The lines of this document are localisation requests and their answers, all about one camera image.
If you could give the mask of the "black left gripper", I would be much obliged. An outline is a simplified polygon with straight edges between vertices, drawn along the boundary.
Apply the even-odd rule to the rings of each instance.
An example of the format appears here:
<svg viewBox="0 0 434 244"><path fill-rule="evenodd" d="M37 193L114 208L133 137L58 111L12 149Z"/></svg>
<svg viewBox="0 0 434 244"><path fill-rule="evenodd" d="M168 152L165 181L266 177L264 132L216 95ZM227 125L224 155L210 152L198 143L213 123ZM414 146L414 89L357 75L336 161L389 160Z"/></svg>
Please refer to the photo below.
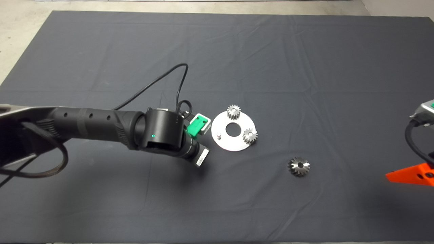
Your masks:
<svg viewBox="0 0 434 244"><path fill-rule="evenodd" d="M208 156L209 149L202 144L197 144L191 149L191 154L189 155L189 162L196 167L201 167L206 157Z"/></svg>

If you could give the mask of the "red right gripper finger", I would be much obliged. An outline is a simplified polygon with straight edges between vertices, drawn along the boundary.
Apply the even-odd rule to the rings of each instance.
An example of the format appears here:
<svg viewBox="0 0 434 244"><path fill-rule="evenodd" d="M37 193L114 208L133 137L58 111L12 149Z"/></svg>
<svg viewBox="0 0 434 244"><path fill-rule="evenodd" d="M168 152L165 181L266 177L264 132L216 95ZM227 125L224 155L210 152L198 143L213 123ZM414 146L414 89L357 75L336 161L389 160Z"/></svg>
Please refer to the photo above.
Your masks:
<svg viewBox="0 0 434 244"><path fill-rule="evenodd" d="M422 163L386 174L392 183L434 186L434 167L431 163Z"/></svg>

